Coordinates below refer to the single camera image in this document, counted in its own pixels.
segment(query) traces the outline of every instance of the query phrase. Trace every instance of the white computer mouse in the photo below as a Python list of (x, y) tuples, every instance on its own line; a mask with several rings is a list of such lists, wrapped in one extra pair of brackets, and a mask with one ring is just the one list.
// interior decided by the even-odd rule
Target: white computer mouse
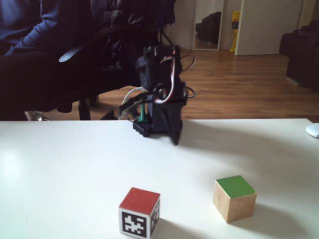
[(319, 123), (313, 123), (306, 128), (308, 134), (315, 138), (319, 138)]

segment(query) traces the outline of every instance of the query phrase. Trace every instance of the door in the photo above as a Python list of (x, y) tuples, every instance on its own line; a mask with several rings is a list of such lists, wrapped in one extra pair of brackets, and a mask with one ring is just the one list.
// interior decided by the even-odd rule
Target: door
[(279, 54), (282, 36), (298, 27), (302, 1), (243, 0), (235, 54)]

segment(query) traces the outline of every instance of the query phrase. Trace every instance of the person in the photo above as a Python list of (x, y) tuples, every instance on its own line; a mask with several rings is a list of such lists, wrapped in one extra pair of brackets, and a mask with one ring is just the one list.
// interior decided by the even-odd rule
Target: person
[(26, 120), (78, 80), (58, 59), (84, 41), (90, 0), (0, 0), (0, 120)]

